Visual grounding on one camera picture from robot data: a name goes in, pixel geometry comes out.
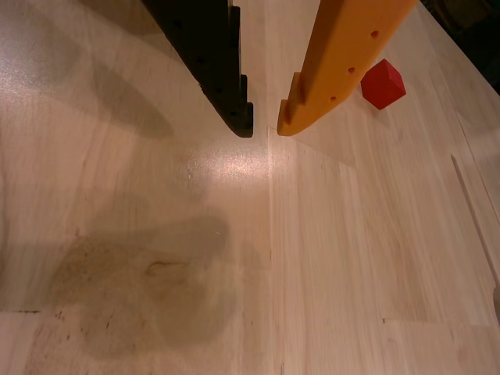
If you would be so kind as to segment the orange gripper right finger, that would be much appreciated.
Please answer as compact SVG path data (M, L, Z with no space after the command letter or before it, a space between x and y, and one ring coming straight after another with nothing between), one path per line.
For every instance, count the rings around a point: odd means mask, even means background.
M415 5L321 1L302 69L280 103L277 133L296 135L345 101Z

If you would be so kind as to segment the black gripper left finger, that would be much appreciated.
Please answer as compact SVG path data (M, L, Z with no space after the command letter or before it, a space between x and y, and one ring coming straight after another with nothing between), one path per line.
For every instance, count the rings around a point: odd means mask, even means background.
M228 128L253 135L253 104L241 72L241 8L227 0L143 4Z

